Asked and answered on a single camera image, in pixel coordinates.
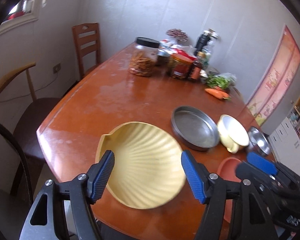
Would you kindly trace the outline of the white shelf cabinet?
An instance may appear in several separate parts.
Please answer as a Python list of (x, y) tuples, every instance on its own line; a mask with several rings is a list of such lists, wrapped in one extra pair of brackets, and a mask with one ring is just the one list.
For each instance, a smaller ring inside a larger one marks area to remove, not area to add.
[(300, 176), (300, 97), (268, 139), (275, 160)]

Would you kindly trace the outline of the pink cartoon door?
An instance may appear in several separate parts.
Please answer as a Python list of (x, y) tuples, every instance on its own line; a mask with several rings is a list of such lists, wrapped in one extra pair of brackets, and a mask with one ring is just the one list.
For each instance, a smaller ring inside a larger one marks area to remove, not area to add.
[(262, 126), (277, 108), (300, 66), (300, 49), (287, 26), (271, 64), (247, 103), (247, 108)]

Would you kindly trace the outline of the red food package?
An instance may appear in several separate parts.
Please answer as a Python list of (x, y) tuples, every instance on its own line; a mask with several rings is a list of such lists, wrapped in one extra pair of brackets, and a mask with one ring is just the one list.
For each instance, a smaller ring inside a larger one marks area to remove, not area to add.
[(184, 50), (182, 50), (182, 49), (175, 49), (175, 52), (178, 54), (178, 55), (182, 55), (182, 56), (184, 56), (184, 57), (186, 57), (186, 58), (188, 58), (188, 59), (191, 59), (192, 61), (194, 61), (195, 59), (196, 59), (196, 57), (195, 56), (191, 56), (191, 55), (189, 55), (187, 52), (185, 52)]

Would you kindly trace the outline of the dried flower bunch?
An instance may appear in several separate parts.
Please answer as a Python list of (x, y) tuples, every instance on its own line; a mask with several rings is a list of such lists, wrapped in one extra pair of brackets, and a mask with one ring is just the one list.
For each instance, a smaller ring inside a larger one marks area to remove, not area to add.
[(172, 38), (175, 38), (178, 41), (186, 42), (189, 38), (187, 33), (182, 31), (181, 29), (168, 29), (166, 34)]

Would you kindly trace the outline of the steel bowl at back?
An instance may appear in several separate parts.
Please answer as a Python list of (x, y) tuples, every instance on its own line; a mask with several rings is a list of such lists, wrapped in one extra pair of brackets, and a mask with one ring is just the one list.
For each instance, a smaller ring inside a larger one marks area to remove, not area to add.
[(170, 60), (170, 54), (163, 49), (159, 49), (157, 53), (157, 67), (163, 67), (166, 66), (169, 63)]

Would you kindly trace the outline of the red-labelled sauce jar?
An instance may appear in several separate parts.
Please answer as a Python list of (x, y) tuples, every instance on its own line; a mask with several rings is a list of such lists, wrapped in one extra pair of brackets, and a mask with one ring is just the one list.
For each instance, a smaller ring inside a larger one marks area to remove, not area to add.
[(171, 77), (181, 80), (185, 79), (188, 75), (193, 60), (180, 54), (173, 54), (171, 56), (171, 60)]

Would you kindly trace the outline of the orange plastic plate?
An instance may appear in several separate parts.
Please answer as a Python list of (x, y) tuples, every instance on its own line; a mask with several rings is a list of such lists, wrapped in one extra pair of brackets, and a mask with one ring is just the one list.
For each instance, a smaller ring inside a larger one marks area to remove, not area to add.
[[(217, 174), (224, 180), (239, 183), (241, 180), (236, 177), (236, 168), (241, 163), (237, 158), (226, 158), (218, 167)], [(232, 213), (232, 200), (227, 199), (225, 204), (224, 220), (230, 223)]]

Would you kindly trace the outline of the dark sauce bottle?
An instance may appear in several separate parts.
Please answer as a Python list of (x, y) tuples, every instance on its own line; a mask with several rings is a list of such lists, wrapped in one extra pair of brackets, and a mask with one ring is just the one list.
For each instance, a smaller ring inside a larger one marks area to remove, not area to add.
[(205, 54), (199, 51), (197, 58), (193, 61), (188, 75), (188, 79), (192, 82), (196, 82), (199, 79), (200, 71), (204, 69), (205, 65)]

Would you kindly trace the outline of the yellow bowl with handle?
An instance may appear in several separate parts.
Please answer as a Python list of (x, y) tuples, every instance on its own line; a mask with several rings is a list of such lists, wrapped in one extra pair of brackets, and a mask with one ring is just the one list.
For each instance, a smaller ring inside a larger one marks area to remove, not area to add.
[(249, 135), (242, 124), (230, 115), (223, 114), (217, 122), (220, 141), (228, 152), (236, 154), (249, 145)]

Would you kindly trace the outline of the small steel bowl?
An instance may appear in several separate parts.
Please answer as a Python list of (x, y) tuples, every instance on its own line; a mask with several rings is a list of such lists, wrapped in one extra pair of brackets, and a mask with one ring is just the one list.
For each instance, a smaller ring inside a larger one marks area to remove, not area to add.
[(272, 148), (263, 132), (254, 126), (248, 130), (249, 145), (245, 148), (247, 153), (255, 152), (263, 157), (272, 154)]

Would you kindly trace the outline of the yellow shell-shaped plate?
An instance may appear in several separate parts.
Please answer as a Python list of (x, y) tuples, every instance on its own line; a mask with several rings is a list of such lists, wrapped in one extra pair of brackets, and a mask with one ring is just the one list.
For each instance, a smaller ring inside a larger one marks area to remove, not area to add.
[(182, 148), (165, 130), (131, 121), (100, 137), (95, 160), (111, 150), (115, 164), (107, 183), (121, 204), (139, 210), (165, 205), (185, 184)]

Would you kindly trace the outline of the clear jar black lid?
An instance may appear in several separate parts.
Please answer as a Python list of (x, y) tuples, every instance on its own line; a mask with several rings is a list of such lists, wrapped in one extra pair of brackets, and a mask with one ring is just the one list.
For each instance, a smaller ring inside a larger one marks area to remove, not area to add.
[(150, 77), (157, 62), (160, 42), (151, 38), (137, 37), (134, 45), (129, 72), (137, 76)]

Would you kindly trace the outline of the window with white frame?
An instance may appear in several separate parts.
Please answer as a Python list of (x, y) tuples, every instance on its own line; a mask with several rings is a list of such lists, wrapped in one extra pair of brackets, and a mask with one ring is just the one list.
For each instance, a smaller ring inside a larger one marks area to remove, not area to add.
[(39, 19), (40, 0), (21, 0), (0, 25), (0, 35)]

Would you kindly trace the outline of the wall power socket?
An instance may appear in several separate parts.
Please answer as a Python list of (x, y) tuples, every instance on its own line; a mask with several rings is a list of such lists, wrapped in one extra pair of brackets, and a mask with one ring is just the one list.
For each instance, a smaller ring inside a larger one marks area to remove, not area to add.
[(58, 63), (53, 67), (53, 74), (57, 74), (61, 70), (61, 64)]

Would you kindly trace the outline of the round metal pan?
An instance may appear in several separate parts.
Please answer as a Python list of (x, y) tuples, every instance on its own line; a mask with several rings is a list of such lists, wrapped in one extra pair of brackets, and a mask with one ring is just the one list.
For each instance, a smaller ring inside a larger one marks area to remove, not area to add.
[(171, 115), (174, 134), (196, 151), (208, 151), (219, 144), (216, 123), (201, 110), (192, 106), (179, 106)]

